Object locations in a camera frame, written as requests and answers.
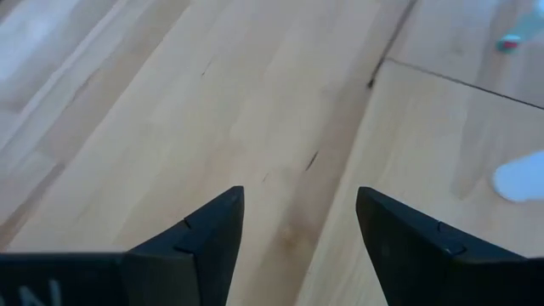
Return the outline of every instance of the black plastic object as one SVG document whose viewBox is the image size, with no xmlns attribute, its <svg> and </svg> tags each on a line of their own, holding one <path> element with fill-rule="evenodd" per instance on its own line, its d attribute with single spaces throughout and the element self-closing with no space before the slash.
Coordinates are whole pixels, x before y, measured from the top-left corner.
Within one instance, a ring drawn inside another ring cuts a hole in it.
<svg viewBox="0 0 544 306">
<path fill-rule="evenodd" d="M 389 306 L 544 305 L 544 258 L 509 252 L 371 188 L 359 189 L 357 216 Z"/>
<path fill-rule="evenodd" d="M 120 253 L 0 255 L 0 306 L 222 306 L 240 247 L 244 190 Z"/>
</svg>

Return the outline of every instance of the hardwood floor plank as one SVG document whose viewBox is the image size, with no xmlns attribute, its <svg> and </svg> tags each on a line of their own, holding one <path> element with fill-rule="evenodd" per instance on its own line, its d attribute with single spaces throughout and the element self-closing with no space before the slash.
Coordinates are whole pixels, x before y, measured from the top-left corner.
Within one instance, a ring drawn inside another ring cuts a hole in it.
<svg viewBox="0 0 544 306">
<path fill-rule="evenodd" d="M 544 106 L 544 36 L 513 54 L 496 42 L 532 10 L 534 0 L 422 0 L 389 57 L 478 88 Z"/>
<path fill-rule="evenodd" d="M 17 114 L 11 111 L 0 110 L 0 142 L 8 137 L 8 130 L 16 123 Z"/>
<path fill-rule="evenodd" d="M 63 165 L 40 152 L 31 153 L 0 187 L 0 250 L 36 211 L 39 199 L 56 180 Z"/>
<path fill-rule="evenodd" d="M 119 3 L 80 44 L 80 50 L 55 72 L 57 76 L 51 77 L 51 82 L 34 95 L 7 138 L 0 143 L 0 180 L 36 148 L 66 107 L 93 81 L 100 66 L 149 5 L 147 0 Z"/>
<path fill-rule="evenodd" d="M 9 16 L 12 10 L 17 7 L 22 0 L 3 0 L 0 2 L 0 22 Z"/>
<path fill-rule="evenodd" d="M 78 90 L 77 96 L 43 135 L 38 148 L 69 163 L 188 5 L 189 1 L 154 1 L 100 63 L 86 82 L 87 86 Z"/>
<path fill-rule="evenodd" d="M 243 184 L 229 304 L 293 303 L 409 2 L 127 1 L 0 150 L 66 165 L 0 242 L 127 249 Z"/>
<path fill-rule="evenodd" d="M 20 23 L 6 20 L 0 25 L 3 40 L 0 107 L 21 112 L 115 2 L 26 0 L 20 3 L 19 7 L 28 8 L 20 13 L 24 20 Z"/>
<path fill-rule="evenodd" d="M 525 256 L 544 255 L 541 202 L 514 205 L 489 179 L 544 147 L 544 110 L 387 61 L 380 70 L 297 305 L 387 305 L 355 214 L 371 186 Z"/>
</svg>

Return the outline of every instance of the scuff mark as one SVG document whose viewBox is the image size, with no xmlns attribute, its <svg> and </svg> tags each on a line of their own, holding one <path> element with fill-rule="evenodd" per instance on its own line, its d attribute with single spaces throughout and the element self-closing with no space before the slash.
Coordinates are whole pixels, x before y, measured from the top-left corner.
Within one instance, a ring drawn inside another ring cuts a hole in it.
<svg viewBox="0 0 544 306">
<path fill-rule="evenodd" d="M 96 77 L 96 75 L 100 72 L 100 68 L 96 69 L 91 73 L 87 79 L 85 79 L 85 82 L 83 82 L 77 89 L 76 92 L 74 92 L 74 95 L 71 97 L 70 102 L 66 104 L 65 108 L 68 108 L 68 106 L 72 105 L 74 101 L 88 88 L 89 84 L 93 81 L 93 79 Z"/>
<path fill-rule="evenodd" d="M 204 75 L 206 74 L 206 71 L 208 68 L 210 68 L 210 65 L 212 64 L 212 62 L 215 60 L 215 55 L 212 56 L 212 58 L 210 59 L 210 61 L 207 63 L 206 65 L 206 68 L 204 68 L 204 71 L 201 73 L 201 77 L 204 77 Z"/>
<path fill-rule="evenodd" d="M 309 161 L 309 164 L 308 166 L 306 166 L 306 170 L 304 171 L 308 171 L 310 167 L 312 167 L 312 165 L 314 164 L 315 162 L 315 158 L 317 157 L 317 154 L 319 153 L 319 151 L 317 150 L 314 154 L 314 156 L 312 157 L 312 159 Z"/>
</svg>

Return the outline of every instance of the small toy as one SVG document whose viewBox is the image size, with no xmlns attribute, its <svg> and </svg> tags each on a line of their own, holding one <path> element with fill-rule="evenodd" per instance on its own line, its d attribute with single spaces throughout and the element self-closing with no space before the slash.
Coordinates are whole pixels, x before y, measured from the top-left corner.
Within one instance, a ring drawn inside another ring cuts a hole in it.
<svg viewBox="0 0 544 306">
<path fill-rule="evenodd" d="M 544 29 L 544 0 L 538 0 L 533 10 L 518 20 L 516 25 L 499 40 L 496 47 L 502 52 L 511 53 L 520 43 L 529 41 L 542 29 Z"/>
</svg>

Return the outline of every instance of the wooden floorboard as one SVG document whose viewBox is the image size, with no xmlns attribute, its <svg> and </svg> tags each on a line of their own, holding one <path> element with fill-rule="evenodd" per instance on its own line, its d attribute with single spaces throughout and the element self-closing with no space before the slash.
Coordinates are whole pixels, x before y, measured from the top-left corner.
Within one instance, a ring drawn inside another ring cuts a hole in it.
<svg viewBox="0 0 544 306">
<path fill-rule="evenodd" d="M 387 61 L 380 70 L 298 306 L 387 305 L 355 214 L 370 186 L 527 257 L 544 255 L 544 204 L 513 204 L 497 167 L 544 148 L 544 110 Z"/>
<path fill-rule="evenodd" d="M 56 26 L 0 24 L 0 247 L 126 250 L 242 184 L 229 304 L 292 304 L 409 0 L 21 3 Z"/>
<path fill-rule="evenodd" d="M 497 41 L 535 2 L 418 1 L 389 57 L 543 107 L 544 35 L 522 43 L 512 54 L 496 50 Z"/>
</svg>

